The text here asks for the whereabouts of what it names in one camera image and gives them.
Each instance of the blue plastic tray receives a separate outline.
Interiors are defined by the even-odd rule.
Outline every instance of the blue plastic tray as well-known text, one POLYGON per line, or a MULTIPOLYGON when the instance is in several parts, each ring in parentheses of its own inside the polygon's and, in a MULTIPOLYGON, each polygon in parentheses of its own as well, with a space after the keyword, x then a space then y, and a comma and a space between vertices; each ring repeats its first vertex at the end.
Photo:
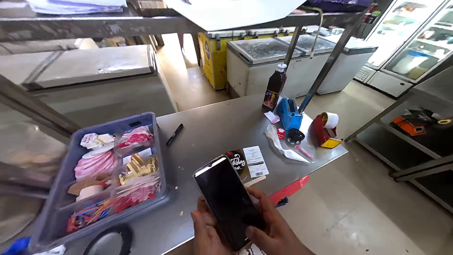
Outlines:
POLYGON ((147 210, 151 209, 150 207, 167 196, 167 191, 162 154, 160 151, 159 127, 157 126, 156 116, 154 113, 142 113, 105 124, 82 128, 71 136, 67 154, 52 185, 49 198, 47 199, 43 211, 39 216, 36 228, 30 241, 29 249, 32 252, 48 250, 95 231, 107 229, 108 227, 115 225, 118 220, 127 216, 132 216, 144 208, 147 208, 147 210), (110 197, 110 190, 105 190, 99 194, 76 202, 75 196, 67 193, 68 188, 76 180, 74 176, 74 167, 77 165, 77 162, 82 155, 88 152, 86 148, 80 146, 80 140, 82 137, 88 133, 109 133, 114 135, 118 133, 118 130, 127 131, 140 126, 149 126, 149 130, 154 135, 154 143, 151 151, 154 156, 157 156, 158 160, 158 171, 161 179, 160 192, 154 199, 146 200, 134 207, 122 211, 121 213, 113 214, 83 229, 66 235, 67 221, 74 212, 81 210, 94 202, 110 197))

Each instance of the black cable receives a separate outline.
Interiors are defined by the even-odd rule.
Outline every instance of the black cable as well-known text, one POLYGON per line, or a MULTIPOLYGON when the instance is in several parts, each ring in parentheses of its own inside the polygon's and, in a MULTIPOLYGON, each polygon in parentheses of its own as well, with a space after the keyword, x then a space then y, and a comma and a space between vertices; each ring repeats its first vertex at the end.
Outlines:
POLYGON ((116 226, 108 228, 108 229, 104 230, 103 232, 101 232, 100 234, 98 234, 87 246, 87 248, 85 249, 85 252, 83 252, 83 255, 88 255, 88 253, 90 252, 93 245, 99 239, 101 239, 103 236, 105 236, 109 233, 112 233, 112 232, 119 233, 123 240, 123 244, 121 246, 121 252, 119 255, 129 255, 130 248, 132 247, 132 239, 134 237, 134 233, 132 232, 132 229, 126 224, 116 225, 116 226))

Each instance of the smartphone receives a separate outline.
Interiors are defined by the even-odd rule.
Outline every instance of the smartphone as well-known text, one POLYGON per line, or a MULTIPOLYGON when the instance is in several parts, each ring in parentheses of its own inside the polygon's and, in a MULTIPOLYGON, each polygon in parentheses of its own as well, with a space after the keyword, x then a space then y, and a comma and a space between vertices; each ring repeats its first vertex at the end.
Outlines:
POLYGON ((227 156, 221 155, 193 174, 225 241, 234 251, 249 243, 246 228, 264 229, 265 221, 227 156))

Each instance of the bottle cap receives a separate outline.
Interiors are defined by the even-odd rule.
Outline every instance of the bottle cap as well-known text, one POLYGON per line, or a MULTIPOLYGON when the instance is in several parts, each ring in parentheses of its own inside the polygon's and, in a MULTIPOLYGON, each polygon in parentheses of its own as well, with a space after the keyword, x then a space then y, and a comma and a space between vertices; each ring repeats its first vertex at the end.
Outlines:
POLYGON ((278 64, 277 65, 277 71, 278 72, 284 72, 284 70, 286 69, 286 64, 278 64))

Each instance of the receipt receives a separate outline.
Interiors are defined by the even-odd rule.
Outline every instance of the receipt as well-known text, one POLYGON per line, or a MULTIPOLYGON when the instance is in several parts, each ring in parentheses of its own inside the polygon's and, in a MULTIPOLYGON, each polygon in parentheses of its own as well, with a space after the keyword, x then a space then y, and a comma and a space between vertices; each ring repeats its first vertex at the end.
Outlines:
POLYGON ((259 146, 248 147, 242 150, 244 151, 244 157, 249 167, 250 177, 255 178, 269 174, 259 146))

